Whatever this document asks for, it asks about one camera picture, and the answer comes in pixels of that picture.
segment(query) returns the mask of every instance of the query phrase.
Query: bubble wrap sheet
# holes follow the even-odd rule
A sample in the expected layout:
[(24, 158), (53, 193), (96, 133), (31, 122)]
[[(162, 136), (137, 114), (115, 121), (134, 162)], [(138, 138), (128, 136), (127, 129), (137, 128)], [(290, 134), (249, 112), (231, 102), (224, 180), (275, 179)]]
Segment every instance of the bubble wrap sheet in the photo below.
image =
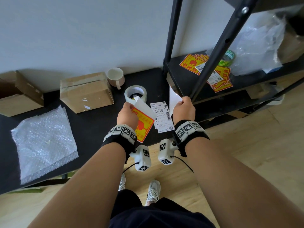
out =
[(21, 184), (78, 157), (65, 108), (23, 120), (11, 130), (17, 146)]

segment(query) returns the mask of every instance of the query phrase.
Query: mug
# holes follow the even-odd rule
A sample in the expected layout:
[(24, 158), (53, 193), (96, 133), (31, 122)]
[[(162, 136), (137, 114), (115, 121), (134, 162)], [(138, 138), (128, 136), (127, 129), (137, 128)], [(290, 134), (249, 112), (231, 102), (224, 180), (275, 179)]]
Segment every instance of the mug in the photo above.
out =
[(125, 76), (123, 74), (123, 70), (120, 68), (109, 69), (106, 76), (110, 85), (117, 87), (119, 90), (121, 89), (120, 87), (125, 83)]

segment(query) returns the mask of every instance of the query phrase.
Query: hand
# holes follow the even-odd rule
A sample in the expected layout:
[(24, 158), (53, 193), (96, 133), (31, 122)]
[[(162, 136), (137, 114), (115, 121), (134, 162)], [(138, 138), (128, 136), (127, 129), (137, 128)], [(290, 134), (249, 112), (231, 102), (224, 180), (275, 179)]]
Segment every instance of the hand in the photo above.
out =
[(123, 108), (118, 113), (117, 125), (126, 124), (130, 126), (134, 131), (138, 125), (138, 117), (132, 113), (131, 109), (134, 107), (131, 103), (125, 102)]
[(183, 97), (183, 101), (177, 103), (173, 109), (174, 126), (181, 120), (194, 121), (195, 108), (189, 97)]

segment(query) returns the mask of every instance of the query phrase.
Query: person's left arm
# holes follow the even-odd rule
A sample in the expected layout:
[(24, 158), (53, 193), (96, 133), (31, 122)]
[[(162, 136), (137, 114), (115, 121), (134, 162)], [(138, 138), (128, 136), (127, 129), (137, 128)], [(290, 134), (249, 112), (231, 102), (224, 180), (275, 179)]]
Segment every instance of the person's left arm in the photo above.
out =
[[(133, 130), (138, 124), (133, 105), (125, 103), (117, 124)], [(28, 228), (107, 227), (126, 160), (124, 148), (112, 142), (97, 153), (57, 192)]]

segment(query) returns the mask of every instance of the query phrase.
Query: white sneaker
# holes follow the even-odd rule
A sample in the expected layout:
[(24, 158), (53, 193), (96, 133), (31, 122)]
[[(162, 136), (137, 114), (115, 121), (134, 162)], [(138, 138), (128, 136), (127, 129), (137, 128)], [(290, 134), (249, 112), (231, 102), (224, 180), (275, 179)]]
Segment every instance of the white sneaker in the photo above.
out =
[(126, 176), (125, 176), (125, 174), (122, 174), (121, 175), (121, 179), (120, 179), (120, 184), (119, 184), (118, 191), (124, 190), (124, 189), (126, 189)]
[(147, 206), (148, 201), (157, 202), (159, 195), (161, 193), (161, 184), (157, 180), (152, 180), (149, 185), (148, 195), (145, 206)]

